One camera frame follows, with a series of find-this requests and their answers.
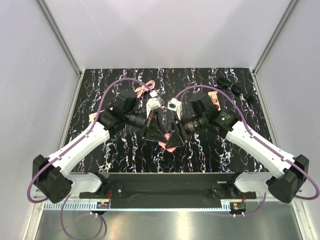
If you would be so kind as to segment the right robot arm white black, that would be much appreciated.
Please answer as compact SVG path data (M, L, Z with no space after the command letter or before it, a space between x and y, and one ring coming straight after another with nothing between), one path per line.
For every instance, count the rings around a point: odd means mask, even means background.
M192 134L208 130L239 146L267 168L267 172L243 172L227 185L228 195L239 198L247 192L270 193L283 203L290 203L305 183L309 159L294 156L273 145L249 128L236 113L220 110L208 94L198 92L190 101L194 114L182 118L182 102L172 98L167 109L176 112L171 123L167 147L185 146Z

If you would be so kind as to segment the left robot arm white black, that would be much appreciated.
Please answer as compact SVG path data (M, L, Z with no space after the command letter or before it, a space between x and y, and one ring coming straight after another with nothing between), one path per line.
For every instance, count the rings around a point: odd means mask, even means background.
M163 100L152 91L146 103L146 113L140 113L137 94L133 90L121 92L115 101L97 113L94 121L62 149L48 157L38 155L33 160L34 185L53 204L70 194L88 194L103 198L108 194L108 177L105 173L73 173L74 167L89 153L127 125L141 129L141 138L153 142L166 142L165 130L159 120Z

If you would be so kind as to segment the wooden red socket power strip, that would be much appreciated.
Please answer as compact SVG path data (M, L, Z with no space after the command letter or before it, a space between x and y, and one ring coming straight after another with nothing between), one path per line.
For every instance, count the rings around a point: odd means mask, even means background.
M213 104L216 105L217 109L220 111L221 106L220 106L220 102L218 99L218 92L217 91L210 91L210 92L208 92L208 95L211 98Z

